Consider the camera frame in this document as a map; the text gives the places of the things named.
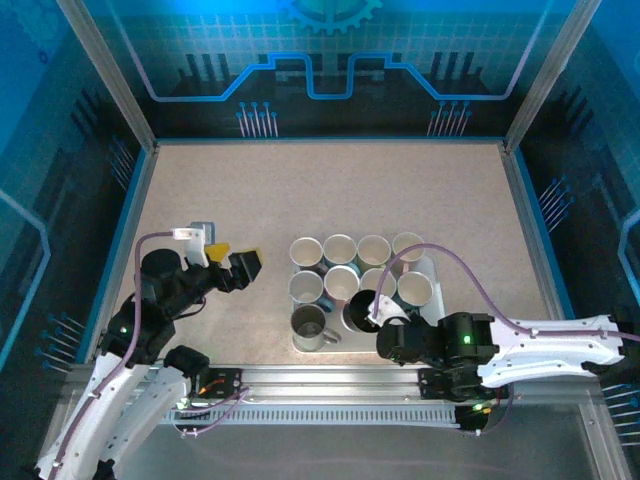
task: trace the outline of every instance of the mug handle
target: mug handle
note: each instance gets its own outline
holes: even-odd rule
[[[336,308],[331,300],[324,297],[320,297],[318,300],[316,300],[316,304],[322,309],[324,313],[331,313]]]
[[[338,332],[331,330],[330,328],[325,328],[322,332],[322,338],[324,343],[329,343],[331,345],[337,345],[342,340],[342,337]]]

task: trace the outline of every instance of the cup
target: cup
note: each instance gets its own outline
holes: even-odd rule
[[[367,270],[362,275],[362,279],[360,280],[360,290],[373,290],[374,292],[378,288],[378,282],[380,281],[380,277],[384,272],[384,268],[372,268],[371,270]],[[396,279],[389,273],[384,279],[384,283],[382,284],[382,291],[380,292],[387,297],[393,298],[396,293]]]
[[[336,309],[343,308],[351,297],[358,293],[359,288],[360,279],[351,267],[338,265],[330,268],[324,276],[324,289]]]
[[[407,272],[398,279],[398,293],[394,301],[404,310],[425,306],[433,297],[433,285],[420,272]]]
[[[315,238],[298,238],[289,248],[289,257],[298,270],[312,270],[320,275],[328,268],[322,263],[322,245]]]
[[[393,254],[397,255],[405,248],[416,245],[418,243],[424,243],[424,240],[422,240],[422,238],[415,233],[400,233],[396,235],[396,237],[393,239],[393,242],[391,242]],[[403,273],[407,273],[411,265],[417,263],[422,258],[423,254],[423,248],[416,248],[415,250],[403,255],[396,263],[393,264],[394,273],[396,273],[398,276],[402,275]]]
[[[316,272],[302,270],[289,280],[289,296],[293,300],[294,306],[313,303],[318,305],[324,312],[333,312],[334,305],[331,300],[324,298],[324,284],[322,278]]]
[[[380,235],[367,235],[358,242],[358,267],[362,273],[384,267],[391,257],[391,245]]]
[[[360,269],[355,264],[358,247],[353,238],[341,233],[331,235],[325,240],[322,249],[324,250],[324,263],[327,267],[346,265],[360,276]]]
[[[376,333],[380,330],[379,325],[371,323],[368,319],[369,306],[375,296],[373,290],[360,290],[349,300],[342,310],[342,323],[347,329],[363,333]]]
[[[327,328],[324,312],[317,305],[302,305],[291,314],[293,344],[302,352],[316,352],[325,343],[336,345],[340,334]]]

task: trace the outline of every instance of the glass panel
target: glass panel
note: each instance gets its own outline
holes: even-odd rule
[[[546,230],[576,317],[640,314],[640,4],[605,0],[522,143]],[[606,381],[613,387],[619,382]],[[633,398],[640,386],[612,388]],[[640,464],[637,411],[616,407]]]
[[[572,4],[90,2],[156,135],[227,138],[504,135]]]
[[[0,25],[0,462],[3,478],[22,478],[74,362],[139,145],[55,2],[0,1]]]

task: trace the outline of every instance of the black bracket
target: black bracket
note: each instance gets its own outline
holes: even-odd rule
[[[242,388],[242,369],[207,368],[196,379],[197,398],[228,398]]]

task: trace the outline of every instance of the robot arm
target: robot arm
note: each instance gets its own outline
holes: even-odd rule
[[[182,269],[180,256],[173,250],[155,250],[145,256],[141,265],[141,326],[133,355],[126,368],[95,395],[96,386],[120,363],[131,344],[132,296],[109,322],[91,381],[56,441],[38,460],[37,478],[84,480],[94,474],[95,478],[113,478],[110,471],[118,471],[118,463],[142,443],[177,399],[191,391],[193,376],[209,364],[208,358],[186,347],[172,350],[160,379],[121,417],[134,389],[175,334],[173,322],[187,316],[183,314],[192,305],[204,303],[205,295],[213,289],[231,292],[246,288],[262,267],[259,252],[250,250],[231,254],[231,268],[222,268],[220,261],[228,245],[213,244],[213,224],[175,229],[173,236],[186,240],[188,268]],[[68,444],[61,451],[64,438]]]
[[[625,358],[622,339],[607,335],[618,331],[618,323],[606,315],[569,321],[515,320],[532,332],[594,332],[535,336],[485,314],[456,313],[431,326],[384,296],[372,319],[373,292],[359,296],[366,308],[352,305],[349,311],[366,312],[368,321],[379,327],[378,354],[400,365],[423,362],[432,367],[425,369],[421,388],[433,398],[491,399],[495,389],[512,382],[559,375],[593,377]]]

